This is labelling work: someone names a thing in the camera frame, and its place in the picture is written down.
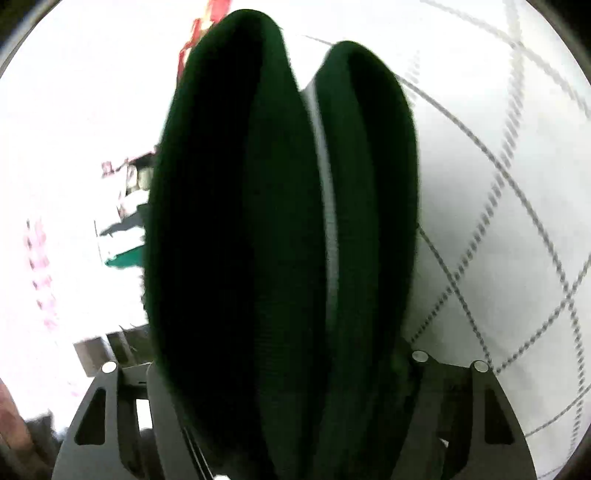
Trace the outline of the red floral blanket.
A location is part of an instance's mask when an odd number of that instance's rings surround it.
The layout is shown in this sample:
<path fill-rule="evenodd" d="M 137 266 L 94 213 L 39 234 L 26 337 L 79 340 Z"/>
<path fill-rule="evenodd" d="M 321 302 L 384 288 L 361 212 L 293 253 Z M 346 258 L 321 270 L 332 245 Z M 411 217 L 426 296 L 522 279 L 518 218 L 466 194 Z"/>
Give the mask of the red floral blanket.
<path fill-rule="evenodd" d="M 228 15 L 231 0 L 207 0 L 198 4 L 200 15 L 193 20 L 190 36 L 179 50 L 176 83 L 180 82 L 188 56 L 211 28 Z"/>

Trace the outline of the stack of folded clothes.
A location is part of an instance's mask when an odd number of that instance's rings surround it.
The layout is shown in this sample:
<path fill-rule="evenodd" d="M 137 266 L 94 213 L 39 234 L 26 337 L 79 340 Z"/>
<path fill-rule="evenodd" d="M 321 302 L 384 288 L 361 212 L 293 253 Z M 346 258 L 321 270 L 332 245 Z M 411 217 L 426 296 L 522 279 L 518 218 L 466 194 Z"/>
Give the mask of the stack of folded clothes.
<path fill-rule="evenodd" d="M 101 261 L 111 268 L 142 266 L 145 222 L 157 146 L 101 164 L 94 230 Z"/>

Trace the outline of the green and cream varsity jacket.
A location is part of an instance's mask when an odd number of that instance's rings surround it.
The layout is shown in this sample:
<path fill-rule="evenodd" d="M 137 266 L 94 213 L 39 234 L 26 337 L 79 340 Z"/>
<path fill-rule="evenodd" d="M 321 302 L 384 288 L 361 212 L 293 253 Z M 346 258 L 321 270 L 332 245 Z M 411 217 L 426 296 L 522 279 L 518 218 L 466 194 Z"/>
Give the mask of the green and cream varsity jacket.
<path fill-rule="evenodd" d="M 388 479 L 408 430 L 412 113 L 354 42 L 311 89 L 269 16 L 231 13 L 190 54 L 152 181 L 158 362 L 208 466 L 233 479 Z"/>

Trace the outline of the white quilted bed sheet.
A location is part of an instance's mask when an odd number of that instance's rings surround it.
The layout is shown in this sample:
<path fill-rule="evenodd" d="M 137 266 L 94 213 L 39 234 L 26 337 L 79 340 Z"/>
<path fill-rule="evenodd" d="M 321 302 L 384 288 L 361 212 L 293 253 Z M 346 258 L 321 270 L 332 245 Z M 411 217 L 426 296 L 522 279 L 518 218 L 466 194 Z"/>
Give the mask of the white quilted bed sheet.
<path fill-rule="evenodd" d="M 417 273 L 403 331 L 486 360 L 538 479 L 565 478 L 590 428 L 590 84 L 529 1 L 269 1 L 297 79 L 359 42 L 416 123 Z"/>

